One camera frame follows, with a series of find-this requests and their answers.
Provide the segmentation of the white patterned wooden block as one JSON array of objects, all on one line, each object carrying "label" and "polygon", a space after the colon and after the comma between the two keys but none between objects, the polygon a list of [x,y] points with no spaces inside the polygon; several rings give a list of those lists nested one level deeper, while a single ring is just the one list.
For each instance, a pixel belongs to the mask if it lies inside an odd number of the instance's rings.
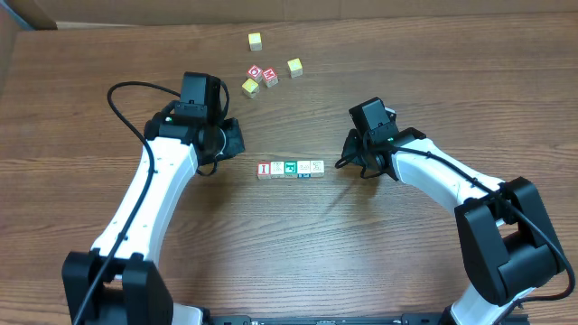
[{"label": "white patterned wooden block", "polygon": [[325,168],[323,160],[310,161],[310,165],[312,178],[321,178],[324,176]]}]

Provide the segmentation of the white and blue block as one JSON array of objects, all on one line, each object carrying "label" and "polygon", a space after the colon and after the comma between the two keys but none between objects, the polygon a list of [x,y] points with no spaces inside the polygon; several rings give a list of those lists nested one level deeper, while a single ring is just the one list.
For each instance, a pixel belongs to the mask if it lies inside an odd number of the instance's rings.
[{"label": "white and blue block", "polygon": [[311,177],[311,162],[310,161],[298,161],[297,162],[297,176],[299,178],[310,178]]}]

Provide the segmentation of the cardboard back board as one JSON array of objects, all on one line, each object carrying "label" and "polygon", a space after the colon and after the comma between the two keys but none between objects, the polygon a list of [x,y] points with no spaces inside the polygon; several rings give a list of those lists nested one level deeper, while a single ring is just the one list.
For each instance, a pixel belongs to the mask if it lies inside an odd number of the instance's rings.
[{"label": "cardboard back board", "polygon": [[13,0],[1,22],[174,25],[575,12],[577,0]]}]

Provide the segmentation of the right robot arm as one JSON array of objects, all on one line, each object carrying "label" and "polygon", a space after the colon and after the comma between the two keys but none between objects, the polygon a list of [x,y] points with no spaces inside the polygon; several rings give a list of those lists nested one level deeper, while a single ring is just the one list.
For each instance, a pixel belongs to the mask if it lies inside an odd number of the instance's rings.
[{"label": "right robot arm", "polygon": [[343,145],[342,168],[358,165],[363,179],[387,175],[411,185],[452,213],[470,285],[429,324],[525,324],[512,312],[528,302],[570,296],[575,272],[564,254],[537,187],[477,172],[440,150],[374,97],[349,110],[354,124]]}]

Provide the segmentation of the white K wooden block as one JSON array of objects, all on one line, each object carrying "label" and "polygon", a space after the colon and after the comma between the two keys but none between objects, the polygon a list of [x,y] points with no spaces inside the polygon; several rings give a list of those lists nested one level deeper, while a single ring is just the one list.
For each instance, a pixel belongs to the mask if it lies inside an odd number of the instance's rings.
[{"label": "white K wooden block", "polygon": [[270,162],[270,175],[272,178],[284,178],[284,162],[272,161]]}]

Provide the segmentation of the red I wooden block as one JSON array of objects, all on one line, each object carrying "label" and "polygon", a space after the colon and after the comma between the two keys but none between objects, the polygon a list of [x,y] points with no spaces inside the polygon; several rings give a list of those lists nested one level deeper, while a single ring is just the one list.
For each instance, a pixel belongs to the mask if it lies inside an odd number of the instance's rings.
[{"label": "red I wooden block", "polygon": [[257,165],[256,176],[259,180],[271,178],[271,165],[269,162],[260,162]]}]

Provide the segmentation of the red O wooden block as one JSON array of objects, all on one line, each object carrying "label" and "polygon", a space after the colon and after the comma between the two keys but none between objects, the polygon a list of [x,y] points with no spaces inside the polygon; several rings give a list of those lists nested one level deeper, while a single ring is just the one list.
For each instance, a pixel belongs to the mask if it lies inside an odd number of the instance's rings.
[{"label": "red O wooden block", "polygon": [[259,83],[263,78],[263,70],[257,65],[252,65],[247,70],[247,78],[254,80],[256,83]]}]

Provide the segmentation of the yellow wooden block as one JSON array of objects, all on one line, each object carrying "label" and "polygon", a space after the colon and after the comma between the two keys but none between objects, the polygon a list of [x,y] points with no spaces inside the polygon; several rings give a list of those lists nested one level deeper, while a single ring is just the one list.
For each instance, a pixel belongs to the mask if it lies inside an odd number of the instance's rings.
[{"label": "yellow wooden block", "polygon": [[261,51],[263,49],[263,43],[262,43],[262,38],[261,38],[260,32],[250,33],[247,36],[247,38],[248,38],[249,49],[251,51]]},{"label": "yellow wooden block", "polygon": [[292,79],[303,75],[303,65],[299,58],[289,60],[287,65]]},{"label": "yellow wooden block", "polygon": [[246,79],[242,84],[242,91],[248,98],[255,98],[260,91],[260,87],[253,79]]}]

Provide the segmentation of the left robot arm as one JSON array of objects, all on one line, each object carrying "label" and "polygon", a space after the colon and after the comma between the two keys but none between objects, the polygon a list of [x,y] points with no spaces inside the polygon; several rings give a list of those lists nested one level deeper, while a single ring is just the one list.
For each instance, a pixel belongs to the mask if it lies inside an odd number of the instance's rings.
[{"label": "left robot arm", "polygon": [[211,322],[206,308],[175,302],[158,269],[176,205],[196,175],[245,150],[240,126],[228,116],[224,81],[187,72],[176,99],[135,135],[142,156],[125,197],[87,253],[71,252],[61,275],[74,324]]}]

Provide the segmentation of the green wooden block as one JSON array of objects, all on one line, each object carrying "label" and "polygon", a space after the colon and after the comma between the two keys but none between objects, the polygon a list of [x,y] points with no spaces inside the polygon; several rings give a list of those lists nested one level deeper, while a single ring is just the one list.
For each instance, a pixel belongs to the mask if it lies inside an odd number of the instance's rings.
[{"label": "green wooden block", "polygon": [[297,178],[297,161],[285,161],[284,162],[284,176],[285,178]]}]

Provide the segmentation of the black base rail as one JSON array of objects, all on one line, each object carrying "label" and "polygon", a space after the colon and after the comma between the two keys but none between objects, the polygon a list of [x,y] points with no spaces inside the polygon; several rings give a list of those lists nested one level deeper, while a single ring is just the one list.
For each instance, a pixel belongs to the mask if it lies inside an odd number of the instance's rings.
[{"label": "black base rail", "polygon": [[410,313],[395,317],[352,318],[251,318],[249,316],[212,316],[209,325],[437,325],[441,313]]}]

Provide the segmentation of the red M wooden block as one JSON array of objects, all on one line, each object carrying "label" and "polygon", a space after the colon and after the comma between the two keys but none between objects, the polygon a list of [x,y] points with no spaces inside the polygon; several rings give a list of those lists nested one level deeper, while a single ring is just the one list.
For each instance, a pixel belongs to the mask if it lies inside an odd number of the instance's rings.
[{"label": "red M wooden block", "polygon": [[278,75],[273,68],[263,70],[262,76],[263,81],[265,82],[268,88],[271,88],[272,86],[276,85],[279,81]]}]

